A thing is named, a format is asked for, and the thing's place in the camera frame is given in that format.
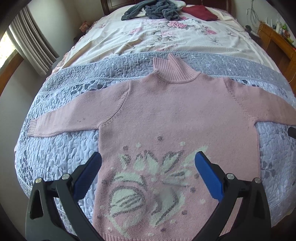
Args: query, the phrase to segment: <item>wooden nightstand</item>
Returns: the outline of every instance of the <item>wooden nightstand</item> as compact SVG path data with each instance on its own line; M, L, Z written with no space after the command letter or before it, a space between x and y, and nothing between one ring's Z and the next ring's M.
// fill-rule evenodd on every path
M262 48L276 63L296 94L296 51L286 39L265 23L260 24L258 35Z

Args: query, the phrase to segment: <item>red cloth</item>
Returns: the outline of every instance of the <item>red cloth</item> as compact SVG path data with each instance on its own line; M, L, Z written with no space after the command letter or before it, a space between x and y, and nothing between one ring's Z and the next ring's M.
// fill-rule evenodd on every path
M218 19L218 17L215 14L211 13L208 9L206 9L204 5L183 7L182 11L205 21L216 21Z

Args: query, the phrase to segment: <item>blue gripper pad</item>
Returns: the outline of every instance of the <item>blue gripper pad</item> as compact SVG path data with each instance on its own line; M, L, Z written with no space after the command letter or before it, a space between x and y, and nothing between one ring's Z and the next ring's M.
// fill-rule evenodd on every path
M211 168L212 164L201 151L195 154L194 161L196 169L205 182L212 198L217 199L219 202L221 202L224 197L223 184Z
M85 197L89 187L98 174L98 171L102 166L101 154L98 152L92 154L85 165L87 166L74 184L73 199L75 201L78 201Z

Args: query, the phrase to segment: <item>sweater sleeve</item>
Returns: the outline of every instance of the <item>sweater sleeve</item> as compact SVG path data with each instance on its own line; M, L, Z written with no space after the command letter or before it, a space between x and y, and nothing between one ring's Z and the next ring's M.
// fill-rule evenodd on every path
M251 116L254 123L272 121L286 125L296 125L296 111L281 97L260 87L240 84L229 78L224 79L228 92Z
M30 121L28 136L52 137L66 131L96 130L122 106L129 81L83 93L68 104Z

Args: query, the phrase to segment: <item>ribbed collar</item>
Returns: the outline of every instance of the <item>ribbed collar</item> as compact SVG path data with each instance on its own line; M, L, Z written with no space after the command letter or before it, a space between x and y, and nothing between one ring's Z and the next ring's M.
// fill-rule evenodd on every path
M181 58L168 54L168 59L153 58L153 70L168 83L188 83L201 73L192 69Z

